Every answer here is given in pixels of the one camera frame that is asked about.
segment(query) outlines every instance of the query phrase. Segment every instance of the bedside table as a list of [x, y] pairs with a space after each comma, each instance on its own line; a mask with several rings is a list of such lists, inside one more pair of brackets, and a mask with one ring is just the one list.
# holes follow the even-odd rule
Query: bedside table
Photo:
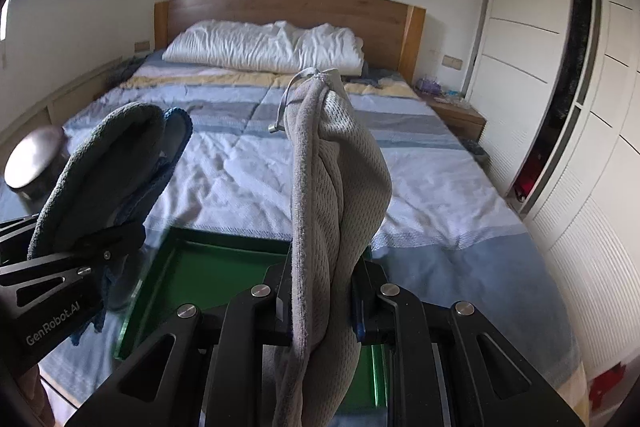
[[416, 91], [416, 94], [429, 104], [456, 137], [478, 141], [486, 120], [473, 107], [458, 107], [452, 103], [439, 102], [423, 92]]

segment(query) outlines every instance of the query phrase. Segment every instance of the metal stool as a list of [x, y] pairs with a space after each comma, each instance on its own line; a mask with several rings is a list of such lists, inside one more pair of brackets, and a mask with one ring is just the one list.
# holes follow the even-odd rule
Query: metal stool
[[32, 212], [39, 212], [68, 159], [62, 127], [40, 127], [15, 146], [4, 168], [4, 181]]

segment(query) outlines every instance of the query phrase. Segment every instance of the metal bolt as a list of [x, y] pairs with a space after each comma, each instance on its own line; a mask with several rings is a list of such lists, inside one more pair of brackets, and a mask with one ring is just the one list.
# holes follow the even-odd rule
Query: metal bolt
[[474, 311], [476, 311], [476, 309], [474, 308], [473, 304], [471, 304], [470, 302], [466, 302], [466, 301], [460, 301], [460, 302], [456, 302], [456, 311], [458, 312], [458, 315], [472, 315]]
[[198, 309], [193, 304], [183, 304], [178, 308], [178, 317], [181, 319], [190, 319], [196, 314]]
[[271, 288], [266, 284], [257, 284], [251, 288], [251, 295], [254, 297], [266, 297], [271, 293]]
[[398, 285], [388, 282], [380, 286], [380, 293], [382, 293], [382, 295], [386, 295], [387, 297], [395, 297], [400, 293], [400, 288], [398, 287]]

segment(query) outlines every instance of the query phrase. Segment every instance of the bed frame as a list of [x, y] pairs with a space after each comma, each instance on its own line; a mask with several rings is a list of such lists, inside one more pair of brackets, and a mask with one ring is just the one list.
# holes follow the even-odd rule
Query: bed frame
[[397, 70], [411, 83], [425, 15], [424, 8], [389, 0], [169, 0], [154, 6], [154, 34], [160, 49], [204, 19], [286, 20], [299, 28], [329, 23], [351, 28], [364, 41], [371, 66]]

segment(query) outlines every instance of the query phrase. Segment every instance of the bed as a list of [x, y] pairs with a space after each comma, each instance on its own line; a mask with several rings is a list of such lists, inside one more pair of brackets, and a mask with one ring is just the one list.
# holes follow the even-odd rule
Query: bed
[[[414, 73], [424, 9], [388, 0], [171, 0], [156, 3], [156, 49], [204, 19], [263, 24], [288, 20], [352, 28], [370, 66]], [[382, 149], [392, 201], [372, 240], [388, 279], [420, 299], [450, 306], [473, 302], [583, 419], [586, 381], [575, 336], [554, 282], [523, 224], [498, 196], [472, 156], [399, 76], [377, 86], [347, 82], [358, 117]], [[150, 55], [125, 84], [65, 124], [70, 148], [112, 110], [143, 101], [181, 107], [193, 137], [169, 186], [146, 221], [145, 259], [169, 226], [290, 239], [290, 142], [270, 134], [290, 74], [175, 64]], [[7, 190], [1, 208], [11, 208]], [[65, 341], [42, 360], [44, 378], [82, 403], [114, 367], [125, 316], [110, 312], [102, 333], [91, 328], [79, 347]], [[363, 412], [335, 423], [384, 425]]]

